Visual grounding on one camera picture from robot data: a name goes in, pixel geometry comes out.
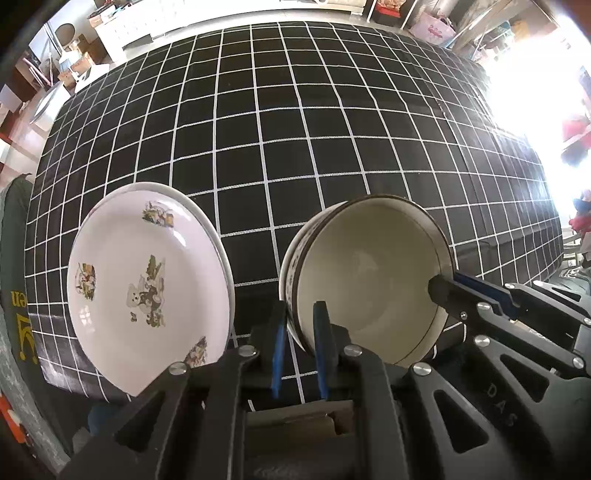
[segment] stacked plates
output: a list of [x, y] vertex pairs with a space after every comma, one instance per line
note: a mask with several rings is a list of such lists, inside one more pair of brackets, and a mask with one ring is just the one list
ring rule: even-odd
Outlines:
[[158, 183], [121, 187], [91, 210], [74, 241], [67, 294], [85, 354], [130, 395], [175, 361], [216, 362], [234, 316], [232, 272], [213, 225]]

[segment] ceramic bowl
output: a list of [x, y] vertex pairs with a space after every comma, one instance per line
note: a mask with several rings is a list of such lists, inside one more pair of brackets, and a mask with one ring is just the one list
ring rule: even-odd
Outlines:
[[433, 347], [447, 313], [427, 287], [453, 276], [445, 236], [415, 203], [374, 195], [320, 212], [294, 238], [281, 266], [290, 333], [314, 353], [313, 305], [384, 362], [408, 367]]
[[215, 229], [189, 198], [157, 183], [121, 187], [90, 211], [67, 294], [85, 354], [130, 395], [175, 361], [216, 362], [233, 322], [232, 272]]

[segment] black tablecloth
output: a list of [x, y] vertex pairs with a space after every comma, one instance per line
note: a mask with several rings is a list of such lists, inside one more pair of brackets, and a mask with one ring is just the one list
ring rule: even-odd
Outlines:
[[[426, 208], [461, 271], [546, 279], [560, 264], [558, 215], [539, 158], [499, 128], [488, 94], [482, 68], [447, 50], [318, 22], [217, 31], [112, 70], [64, 105], [31, 199], [26, 284], [47, 381], [125, 398], [75, 337], [66, 271], [86, 214], [135, 181], [185, 192], [222, 236], [236, 282], [229, 346], [266, 321], [301, 225], [367, 193]], [[431, 355], [464, 338], [449, 319]], [[313, 360], [293, 345], [287, 356], [286, 398], [317, 398]]]

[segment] ceramic plate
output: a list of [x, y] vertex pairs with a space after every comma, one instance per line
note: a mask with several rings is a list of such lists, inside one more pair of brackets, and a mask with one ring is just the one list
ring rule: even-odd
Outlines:
[[85, 354], [130, 395], [175, 361], [209, 364], [226, 348], [228, 259], [203, 212], [170, 187], [128, 185], [90, 211], [72, 248], [67, 293]]

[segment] wall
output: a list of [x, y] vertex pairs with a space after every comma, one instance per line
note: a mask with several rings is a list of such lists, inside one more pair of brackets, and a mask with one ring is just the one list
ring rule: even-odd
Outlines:
[[525, 23], [527, 23], [527, 28], [529, 29], [531, 36], [537, 35], [540, 31], [544, 30], [550, 23], [548, 17], [546, 17], [542, 10], [540, 10], [535, 5], [532, 5], [531, 7], [522, 11], [522, 13], [520, 13], [519, 15], [516, 15], [511, 20], [511, 24], [518, 20], [523, 20], [525, 21]]
[[474, 0], [458, 0], [449, 14], [450, 20], [454, 22], [454, 24], [458, 25], [473, 3]]
[[95, 29], [90, 26], [88, 16], [95, 10], [93, 0], [70, 0], [49, 20], [49, 23], [54, 31], [64, 23], [71, 23], [76, 29], [74, 37], [82, 33], [88, 43], [91, 43], [96, 40], [97, 35]]
[[[90, 26], [88, 16], [95, 10], [96, 5], [93, 0], [70, 0], [49, 20], [49, 24], [55, 31], [60, 25], [71, 23], [76, 29], [75, 37], [84, 34], [91, 43], [97, 35], [95, 29]], [[29, 43], [32, 51], [42, 62], [49, 55], [48, 41], [45, 30], [41, 29]]]
[[28, 81], [35, 90], [39, 90], [39, 86], [35, 77], [29, 70], [29, 65], [27, 65], [22, 59], [18, 60], [15, 68], [19, 71], [19, 73], [25, 77], [25, 80]]
[[581, 31], [581, 37], [586, 37], [587, 40], [591, 37], [591, 2], [589, 0], [534, 0], [534, 2], [539, 4], [562, 28], [566, 27], [568, 30], [578, 28]]
[[6, 105], [11, 112], [15, 112], [22, 102], [8, 86], [4, 85], [0, 90], [0, 103]]
[[452, 13], [452, 10], [456, 7], [458, 1], [459, 0], [439, 0], [433, 9], [433, 12], [439, 12], [439, 14], [449, 17], [449, 14]]

